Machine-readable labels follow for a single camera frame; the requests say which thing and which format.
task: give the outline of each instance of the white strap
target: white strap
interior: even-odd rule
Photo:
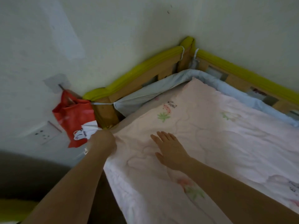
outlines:
[[[92,105],[113,105],[113,103],[97,103],[97,102],[91,102]]]
[[[182,48],[183,48],[182,57],[181,57],[181,59],[180,59],[180,61],[181,61],[181,60],[183,59],[183,56],[184,56],[185,48],[184,48],[183,46],[180,46],[180,47],[182,47]]]
[[[198,50],[199,50],[199,48],[197,48],[197,49],[195,50],[194,57],[193,57],[194,60],[196,60],[196,55],[197,55]]]

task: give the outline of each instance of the white wall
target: white wall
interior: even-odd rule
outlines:
[[[0,148],[73,165],[82,148],[67,149],[65,134],[43,146],[19,137],[41,122],[55,122],[51,110],[60,95],[43,80],[63,73],[81,95],[108,85],[192,34],[196,3],[1,0]]]
[[[187,35],[197,46],[299,91],[298,0],[1,0],[0,148],[74,165],[83,148],[61,134],[39,146],[20,137],[55,122],[65,74],[78,94],[106,86]]]
[[[299,92],[299,0],[201,0],[197,46]]]

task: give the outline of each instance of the electrical outlet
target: electrical outlet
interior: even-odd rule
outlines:
[[[40,145],[47,143],[54,137],[59,135],[61,131],[56,128],[50,121],[42,126],[38,126],[31,132],[29,132],[26,137]]]

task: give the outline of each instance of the adhesive patch on wall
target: adhesive patch on wall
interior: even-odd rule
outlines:
[[[85,50],[59,0],[40,0],[39,5],[47,17],[59,52],[68,60],[84,58]]]

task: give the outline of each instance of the yellow foam edge guard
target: yellow foam edge guard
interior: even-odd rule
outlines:
[[[0,199],[0,222],[23,221],[38,202]]]
[[[84,94],[83,98],[86,100],[95,101],[97,99],[107,97],[116,91],[120,90],[122,87],[142,75],[144,72],[148,71],[149,69],[153,68],[159,63],[162,63],[165,60],[168,60],[178,54],[183,52],[183,46],[185,50],[191,46],[190,53],[194,55],[196,47],[195,47],[195,39],[192,37],[185,38],[180,46],[176,46],[169,50],[163,51],[150,59],[138,64],[132,70],[127,72],[126,74],[122,75],[120,78],[115,80],[109,86],[105,88],[98,88],[92,91],[87,92]],[[257,86],[259,89],[265,90],[272,95],[276,95],[279,98],[285,99],[295,105],[299,106],[299,94],[293,90],[287,89],[283,86],[280,86],[277,83],[274,83],[262,76],[257,75],[256,73],[246,70],[242,67],[239,67],[235,64],[232,64],[226,60],[221,59],[218,56],[215,56],[207,51],[198,50],[196,57],[204,59],[211,64],[233,74],[237,77],[251,83],[253,86]]]

